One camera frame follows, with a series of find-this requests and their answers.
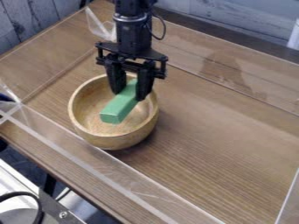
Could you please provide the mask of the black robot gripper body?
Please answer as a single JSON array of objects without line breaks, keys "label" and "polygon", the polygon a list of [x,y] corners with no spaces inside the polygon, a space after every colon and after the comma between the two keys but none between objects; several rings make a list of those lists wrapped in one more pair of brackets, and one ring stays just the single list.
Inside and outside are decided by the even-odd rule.
[{"label": "black robot gripper body", "polygon": [[117,13],[117,41],[98,42],[98,64],[111,72],[117,65],[123,71],[138,73],[143,68],[158,79],[166,78],[169,57],[153,48],[153,16],[142,12],[135,17]]}]

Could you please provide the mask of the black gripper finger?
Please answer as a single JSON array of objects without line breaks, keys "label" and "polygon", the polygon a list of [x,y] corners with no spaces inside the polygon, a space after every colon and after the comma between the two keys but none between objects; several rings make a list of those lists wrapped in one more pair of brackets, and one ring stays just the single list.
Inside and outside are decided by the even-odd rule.
[{"label": "black gripper finger", "polygon": [[135,98],[141,102],[153,91],[155,77],[149,69],[141,69],[138,72],[138,82],[135,87]]},{"label": "black gripper finger", "polygon": [[109,84],[114,94],[119,94],[127,86],[127,73],[121,63],[109,61],[106,64]]}]

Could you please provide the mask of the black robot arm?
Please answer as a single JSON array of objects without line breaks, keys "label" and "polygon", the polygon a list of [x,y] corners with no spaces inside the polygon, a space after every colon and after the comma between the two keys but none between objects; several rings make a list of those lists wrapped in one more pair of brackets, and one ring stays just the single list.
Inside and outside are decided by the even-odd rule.
[{"label": "black robot arm", "polygon": [[107,70],[111,90],[119,94],[127,86],[127,71],[137,73],[135,99],[153,92],[155,78],[165,79],[169,57],[153,48],[153,17],[158,0],[117,0],[114,20],[117,42],[98,42],[98,64]]}]

